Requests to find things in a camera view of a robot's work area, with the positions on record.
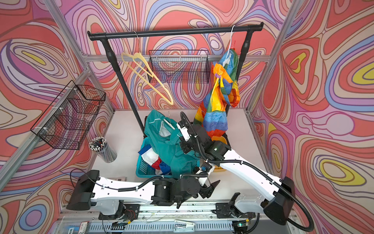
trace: yellow plastic hanger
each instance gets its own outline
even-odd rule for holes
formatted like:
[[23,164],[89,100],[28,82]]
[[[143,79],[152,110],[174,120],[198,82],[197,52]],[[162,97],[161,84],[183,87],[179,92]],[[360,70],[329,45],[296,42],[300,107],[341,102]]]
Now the yellow plastic hanger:
[[[158,83],[164,88],[164,90],[166,91],[166,93],[168,94],[168,96],[169,96],[169,99],[167,99],[162,93],[160,93],[160,91],[158,91],[155,87],[153,87],[153,85],[151,85],[150,83],[149,83],[149,81],[147,81],[146,79],[144,79],[143,78],[143,76],[142,75],[140,75],[137,71],[135,71],[135,69],[134,68],[132,68],[130,65],[129,65],[129,63],[128,62],[126,62],[124,59],[123,59],[123,56],[128,56],[128,57],[130,57],[130,58],[132,58],[132,60],[133,60],[133,62],[136,64],[136,65],[138,65],[138,67],[140,67],[144,72],[146,72],[150,77],[152,77],[152,78],[155,78],[157,81],[158,81]],[[173,97],[171,96],[171,94],[170,94],[170,92],[169,92],[169,90],[167,90],[166,89],[166,87],[163,85],[163,83],[157,78],[157,76],[153,73],[153,71],[152,71],[152,69],[149,67],[149,64],[148,64],[148,62],[147,62],[147,60],[143,57],[143,55],[141,55],[140,53],[138,53],[138,52],[136,52],[134,55],[131,55],[131,54],[126,54],[126,53],[124,53],[124,52],[122,52],[121,53],[121,58],[122,58],[122,61],[133,71],[133,72],[135,72],[135,74],[137,74],[141,79],[143,79],[145,82],[146,82],[146,84],[148,84],[153,90],[155,90],[156,91],[156,93],[158,93],[162,98],[164,98],[165,99],[165,101],[167,102],[167,103],[169,103],[170,105],[174,105],[174,100],[173,100]],[[136,61],[135,61],[135,59],[136,58],[139,58],[146,66],[147,66],[147,68],[148,68],[148,71],[150,71],[151,73],[149,73],[147,70],[145,70],[142,66],[140,66],[140,64],[138,64]]]

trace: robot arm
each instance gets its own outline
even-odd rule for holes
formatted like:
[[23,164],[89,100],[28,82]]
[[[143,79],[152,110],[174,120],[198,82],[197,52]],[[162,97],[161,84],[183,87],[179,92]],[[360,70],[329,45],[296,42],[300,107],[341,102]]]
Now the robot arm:
[[171,206],[177,203],[178,209],[187,199],[197,198],[199,193],[203,198],[211,195],[214,187],[210,185],[208,188],[205,182],[217,165],[236,174],[261,194],[254,201],[246,199],[245,196],[239,197],[236,193],[232,201],[235,211],[265,213],[271,220],[281,225],[289,221],[304,231],[314,229],[311,216],[299,201],[297,204],[306,213],[309,227],[297,226],[288,219],[294,201],[297,200],[294,198],[294,183],[290,178],[281,179],[262,171],[238,155],[230,146],[223,142],[212,141],[202,126],[192,126],[189,122],[188,124],[183,122],[186,123],[186,121],[178,123],[178,128],[183,135],[180,143],[182,150],[185,153],[195,150],[205,161],[196,174],[184,174],[180,179],[155,176],[144,183],[133,183],[99,177],[99,171],[91,170],[79,178],[67,209],[91,209],[100,211],[104,215],[113,215],[122,208],[120,200],[157,206]]

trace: yellow container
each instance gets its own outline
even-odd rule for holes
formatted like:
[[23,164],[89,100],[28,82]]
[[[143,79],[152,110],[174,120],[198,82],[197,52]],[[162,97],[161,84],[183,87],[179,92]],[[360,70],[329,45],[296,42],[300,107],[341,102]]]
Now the yellow container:
[[[221,137],[213,136],[212,140],[219,140],[219,141],[227,144],[226,138],[224,138],[223,136],[221,136]],[[216,166],[213,172],[222,172],[222,171],[226,171],[226,169],[223,169],[222,167]]]

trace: clothes rail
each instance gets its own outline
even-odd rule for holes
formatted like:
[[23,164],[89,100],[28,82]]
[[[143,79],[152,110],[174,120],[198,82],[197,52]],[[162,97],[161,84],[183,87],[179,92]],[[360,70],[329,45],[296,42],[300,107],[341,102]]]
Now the clothes rail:
[[[242,70],[243,62],[249,50],[249,45],[251,42],[252,34],[255,31],[261,31],[264,26],[264,23],[261,22],[260,24],[255,25],[246,25],[246,26],[235,26],[233,28],[233,32],[241,32],[246,31],[247,34],[245,36],[242,49],[240,51],[240,57],[237,64],[237,71],[236,71],[236,79],[238,80],[240,71]],[[113,67],[119,82],[122,85],[123,91],[125,92],[126,98],[129,101],[132,111],[138,121],[138,124],[144,134],[144,125],[142,120],[140,119],[139,113],[135,107],[134,101],[131,97],[130,91],[126,85],[126,82],[123,78],[121,73],[121,69],[117,62],[116,54],[114,53],[113,49],[109,44],[109,39],[117,39],[117,38],[133,38],[133,37],[154,37],[154,36],[172,36],[172,35],[187,35],[187,34],[203,34],[203,33],[228,33],[231,32],[232,27],[215,27],[215,28],[188,28],[188,29],[172,29],[172,30],[155,30],[155,31],[137,31],[137,32],[123,32],[123,33],[91,33],[90,31],[87,32],[88,37],[91,41],[99,40],[101,41],[108,61]]]

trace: green clothing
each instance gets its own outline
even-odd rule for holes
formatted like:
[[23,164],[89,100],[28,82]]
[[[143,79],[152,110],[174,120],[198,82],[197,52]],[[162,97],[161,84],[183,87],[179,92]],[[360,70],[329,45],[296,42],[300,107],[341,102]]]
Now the green clothing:
[[152,110],[145,121],[144,133],[149,137],[153,151],[170,166],[174,178],[179,178],[183,173],[192,173],[199,159],[194,156],[195,151],[183,153],[179,145],[181,141],[179,137],[182,136],[182,133],[175,120],[166,118],[160,112]]

